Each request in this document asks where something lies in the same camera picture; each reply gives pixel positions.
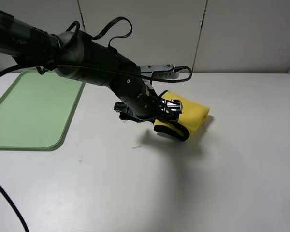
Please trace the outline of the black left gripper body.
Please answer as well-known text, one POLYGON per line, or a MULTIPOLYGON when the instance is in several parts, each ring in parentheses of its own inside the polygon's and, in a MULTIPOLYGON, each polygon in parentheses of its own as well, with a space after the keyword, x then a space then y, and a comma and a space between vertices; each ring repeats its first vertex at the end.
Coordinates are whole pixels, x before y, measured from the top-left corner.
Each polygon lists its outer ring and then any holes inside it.
POLYGON ((177 122, 183 111, 183 104, 178 99, 165 99, 157 95, 151 85, 146 85, 143 92, 136 97, 121 98, 116 102, 114 110, 119 113, 121 120, 135 122, 154 122, 156 119, 166 122, 177 122))

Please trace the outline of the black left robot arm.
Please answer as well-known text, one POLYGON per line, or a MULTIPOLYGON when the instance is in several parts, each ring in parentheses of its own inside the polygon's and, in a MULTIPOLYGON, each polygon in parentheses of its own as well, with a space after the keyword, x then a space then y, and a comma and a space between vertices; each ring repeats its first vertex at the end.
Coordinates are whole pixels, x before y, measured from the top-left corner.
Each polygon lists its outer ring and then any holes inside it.
POLYGON ((114 106, 120 118, 135 122, 160 120, 174 123, 182 113, 179 100, 164 100, 142 76, 141 67, 112 46, 96 43, 96 37, 80 30, 74 21, 60 34, 49 34, 0 10, 0 53, 14 58, 16 65, 0 71, 34 67, 63 78, 109 88, 118 98, 114 106))

